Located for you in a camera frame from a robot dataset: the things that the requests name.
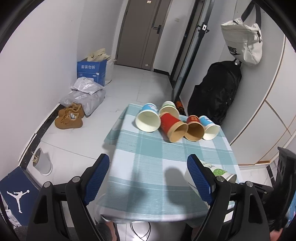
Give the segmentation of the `white green paper cup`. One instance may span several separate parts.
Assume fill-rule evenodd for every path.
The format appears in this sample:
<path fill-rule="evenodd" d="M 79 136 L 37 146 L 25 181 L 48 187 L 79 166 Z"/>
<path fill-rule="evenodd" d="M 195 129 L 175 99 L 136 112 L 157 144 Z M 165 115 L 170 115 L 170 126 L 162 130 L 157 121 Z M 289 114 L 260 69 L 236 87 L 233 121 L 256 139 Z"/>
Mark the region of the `white green paper cup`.
<path fill-rule="evenodd" d="M 226 170 L 224 170 L 224 168 L 222 168 L 221 165 L 213 165 L 213 164 L 206 163 L 204 161 L 201 161 L 201 163 L 203 164 L 204 167 L 209 168 L 215 176 L 222 176 L 224 179 L 226 179 L 230 183 L 236 182 L 237 175 L 227 172 Z"/>
<path fill-rule="evenodd" d="M 172 116 L 174 116 L 175 118 L 179 118 L 179 111 L 177 110 L 175 104 L 172 101 L 165 101 L 160 110 L 159 110 L 159 115 L 161 115 L 162 113 L 168 112 L 170 113 Z"/>

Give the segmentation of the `small blue white paper cup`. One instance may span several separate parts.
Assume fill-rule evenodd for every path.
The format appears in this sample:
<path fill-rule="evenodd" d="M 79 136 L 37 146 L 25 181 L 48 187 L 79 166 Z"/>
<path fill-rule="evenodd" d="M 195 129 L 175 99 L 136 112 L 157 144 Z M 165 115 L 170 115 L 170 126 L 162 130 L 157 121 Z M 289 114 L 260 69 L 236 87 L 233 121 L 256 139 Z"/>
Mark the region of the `small blue white paper cup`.
<path fill-rule="evenodd" d="M 211 121 L 205 115 L 200 116 L 199 121 L 201 125 L 204 127 L 204 135 L 203 135 L 204 140 L 210 141 L 218 135 L 220 131 L 219 125 L 213 123 L 213 121 Z"/>

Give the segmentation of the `small red paper cup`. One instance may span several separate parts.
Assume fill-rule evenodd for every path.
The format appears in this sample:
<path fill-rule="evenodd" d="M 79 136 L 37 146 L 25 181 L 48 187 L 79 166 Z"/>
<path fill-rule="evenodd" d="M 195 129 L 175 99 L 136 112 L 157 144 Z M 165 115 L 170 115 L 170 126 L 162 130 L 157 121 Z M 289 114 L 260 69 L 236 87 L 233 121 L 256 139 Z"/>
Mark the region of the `small red paper cup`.
<path fill-rule="evenodd" d="M 188 130 L 185 133 L 185 138 L 192 142 L 201 140 L 204 136 L 204 127 L 199 118 L 195 115 L 190 115 L 186 123 L 188 124 Z"/>

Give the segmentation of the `large red paper cup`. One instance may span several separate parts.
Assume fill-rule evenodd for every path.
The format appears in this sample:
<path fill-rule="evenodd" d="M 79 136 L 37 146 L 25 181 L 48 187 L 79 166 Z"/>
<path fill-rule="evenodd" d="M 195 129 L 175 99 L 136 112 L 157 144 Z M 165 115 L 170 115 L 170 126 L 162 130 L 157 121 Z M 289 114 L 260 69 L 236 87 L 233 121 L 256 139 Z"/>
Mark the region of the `large red paper cup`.
<path fill-rule="evenodd" d="M 166 134 L 171 143 L 179 141 L 188 131 L 187 123 L 175 118 L 168 112 L 162 113 L 160 115 L 160 119 L 161 129 Z"/>

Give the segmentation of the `white small trash bin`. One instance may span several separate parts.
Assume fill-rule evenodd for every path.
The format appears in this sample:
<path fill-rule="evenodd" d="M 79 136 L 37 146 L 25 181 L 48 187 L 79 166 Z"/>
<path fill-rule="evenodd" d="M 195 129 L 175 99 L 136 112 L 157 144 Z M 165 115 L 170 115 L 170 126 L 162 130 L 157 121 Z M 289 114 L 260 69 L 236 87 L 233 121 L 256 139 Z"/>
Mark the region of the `white small trash bin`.
<path fill-rule="evenodd" d="M 45 176 L 49 175 L 53 169 L 51 161 L 41 148 L 33 154 L 33 167 Z"/>

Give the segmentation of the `teal plaid tablecloth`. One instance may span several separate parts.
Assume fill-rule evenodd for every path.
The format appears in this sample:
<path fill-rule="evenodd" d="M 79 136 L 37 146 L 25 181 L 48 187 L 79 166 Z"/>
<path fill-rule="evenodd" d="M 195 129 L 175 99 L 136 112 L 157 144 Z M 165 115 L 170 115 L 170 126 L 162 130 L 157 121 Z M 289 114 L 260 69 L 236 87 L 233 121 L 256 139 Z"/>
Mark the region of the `teal plaid tablecloth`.
<path fill-rule="evenodd" d="M 108 175 L 94 208 L 96 220 L 173 222 L 206 215 L 206 203 L 185 180 L 187 158 L 195 154 L 202 163 L 237 176 L 240 169 L 223 132 L 210 141 L 191 142 L 185 138 L 170 143 L 157 130 L 146 133 L 134 123 L 141 110 L 128 105 L 107 137 L 115 146 Z"/>

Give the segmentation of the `brown suede shoe front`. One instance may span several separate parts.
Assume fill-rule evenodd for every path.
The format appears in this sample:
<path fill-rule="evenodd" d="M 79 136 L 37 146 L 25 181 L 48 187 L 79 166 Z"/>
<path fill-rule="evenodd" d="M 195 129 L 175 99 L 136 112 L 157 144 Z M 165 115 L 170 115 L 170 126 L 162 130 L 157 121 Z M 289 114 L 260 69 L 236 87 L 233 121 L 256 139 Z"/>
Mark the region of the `brown suede shoe front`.
<path fill-rule="evenodd" d="M 81 128 L 83 121 L 79 113 L 67 112 L 62 117 L 55 119 L 55 126 L 60 130 Z"/>

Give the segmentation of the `brown suede shoe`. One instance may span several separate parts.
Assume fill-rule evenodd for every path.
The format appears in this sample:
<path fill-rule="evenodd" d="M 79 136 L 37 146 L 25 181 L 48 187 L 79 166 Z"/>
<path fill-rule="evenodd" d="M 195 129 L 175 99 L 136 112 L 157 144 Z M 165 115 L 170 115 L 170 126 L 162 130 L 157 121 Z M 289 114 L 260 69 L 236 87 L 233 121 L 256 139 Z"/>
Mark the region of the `brown suede shoe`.
<path fill-rule="evenodd" d="M 79 113 L 67 112 L 62 117 L 55 119 L 55 126 L 60 130 L 81 128 L 83 121 Z"/>
<path fill-rule="evenodd" d="M 70 106 L 59 110 L 58 117 L 62 117 L 65 114 L 67 114 L 68 112 L 78 113 L 81 118 L 83 118 L 85 116 L 85 113 L 83 111 L 82 105 L 81 104 L 72 103 Z"/>

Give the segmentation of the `white wardrobe cabinet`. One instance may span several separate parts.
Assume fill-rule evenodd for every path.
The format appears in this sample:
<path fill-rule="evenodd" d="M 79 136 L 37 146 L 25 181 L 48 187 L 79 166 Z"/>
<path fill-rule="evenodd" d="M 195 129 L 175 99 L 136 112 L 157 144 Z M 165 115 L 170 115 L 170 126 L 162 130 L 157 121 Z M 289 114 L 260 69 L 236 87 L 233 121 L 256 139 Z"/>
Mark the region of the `white wardrobe cabinet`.
<path fill-rule="evenodd" d="M 255 116 L 231 148 L 238 165 L 273 161 L 295 136 L 295 51 L 285 40 L 275 79 Z"/>

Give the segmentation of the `grey plastic parcel bag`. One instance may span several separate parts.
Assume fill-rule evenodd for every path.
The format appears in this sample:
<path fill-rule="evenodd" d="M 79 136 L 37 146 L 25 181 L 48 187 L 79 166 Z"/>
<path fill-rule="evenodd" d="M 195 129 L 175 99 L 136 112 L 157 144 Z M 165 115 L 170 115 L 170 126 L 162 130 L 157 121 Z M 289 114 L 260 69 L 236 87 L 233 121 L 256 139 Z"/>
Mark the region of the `grey plastic parcel bag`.
<path fill-rule="evenodd" d="M 81 104 L 86 116 L 92 113 L 100 106 L 106 95 L 104 89 L 95 92 L 93 95 L 73 90 L 59 101 L 64 107 L 70 106 L 72 103 Z"/>

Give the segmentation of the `black hanging backpack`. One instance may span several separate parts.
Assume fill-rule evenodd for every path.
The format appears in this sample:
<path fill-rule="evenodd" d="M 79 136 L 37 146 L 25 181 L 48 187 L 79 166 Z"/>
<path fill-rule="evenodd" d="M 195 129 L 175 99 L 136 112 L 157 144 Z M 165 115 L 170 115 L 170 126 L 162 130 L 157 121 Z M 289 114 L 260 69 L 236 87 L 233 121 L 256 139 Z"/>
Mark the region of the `black hanging backpack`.
<path fill-rule="evenodd" d="M 189 115 L 207 116 L 213 123 L 221 125 L 234 101 L 242 74 L 241 62 L 216 62 L 210 65 L 202 82 L 195 85 L 187 112 Z"/>

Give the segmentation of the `white plastic parcel bag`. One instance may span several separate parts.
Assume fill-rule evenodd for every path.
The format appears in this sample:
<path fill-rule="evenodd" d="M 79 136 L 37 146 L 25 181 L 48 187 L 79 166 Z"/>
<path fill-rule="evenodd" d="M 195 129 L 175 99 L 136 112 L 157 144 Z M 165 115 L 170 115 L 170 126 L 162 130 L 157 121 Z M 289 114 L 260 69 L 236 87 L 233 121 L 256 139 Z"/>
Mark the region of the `white plastic parcel bag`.
<path fill-rule="evenodd" d="M 96 83 L 93 78 L 79 77 L 71 86 L 71 89 L 93 95 L 99 90 L 103 90 L 104 87 Z"/>

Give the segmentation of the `white sack behind box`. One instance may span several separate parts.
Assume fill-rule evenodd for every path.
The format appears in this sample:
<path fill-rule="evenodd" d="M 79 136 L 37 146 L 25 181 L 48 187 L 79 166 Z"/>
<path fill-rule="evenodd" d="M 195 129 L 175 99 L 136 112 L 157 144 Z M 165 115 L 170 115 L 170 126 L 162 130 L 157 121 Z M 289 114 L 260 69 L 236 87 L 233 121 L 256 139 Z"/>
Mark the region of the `white sack behind box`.
<path fill-rule="evenodd" d="M 107 61 L 106 73 L 105 73 L 105 85 L 108 85 L 112 81 L 115 62 L 116 62 L 116 59 L 109 59 Z"/>

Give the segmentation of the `beige nike tote bag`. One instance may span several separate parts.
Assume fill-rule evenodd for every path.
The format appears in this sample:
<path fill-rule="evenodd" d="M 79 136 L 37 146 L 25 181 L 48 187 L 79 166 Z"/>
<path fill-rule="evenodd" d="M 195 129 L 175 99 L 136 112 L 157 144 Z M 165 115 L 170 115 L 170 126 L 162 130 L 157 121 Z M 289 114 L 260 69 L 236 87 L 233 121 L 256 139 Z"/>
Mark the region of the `beige nike tote bag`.
<path fill-rule="evenodd" d="M 249 26 L 236 18 L 221 24 L 221 31 L 232 56 L 248 66 L 261 61 L 263 39 L 258 23 Z"/>

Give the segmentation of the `brown entrance door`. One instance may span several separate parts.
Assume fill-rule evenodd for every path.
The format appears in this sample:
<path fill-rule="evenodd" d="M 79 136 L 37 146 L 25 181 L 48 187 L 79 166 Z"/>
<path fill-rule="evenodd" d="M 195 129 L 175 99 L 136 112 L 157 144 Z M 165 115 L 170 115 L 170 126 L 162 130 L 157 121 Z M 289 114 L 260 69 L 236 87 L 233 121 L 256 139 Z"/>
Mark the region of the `brown entrance door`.
<path fill-rule="evenodd" d="M 152 70 L 170 0 L 128 1 L 123 17 L 116 64 Z"/>

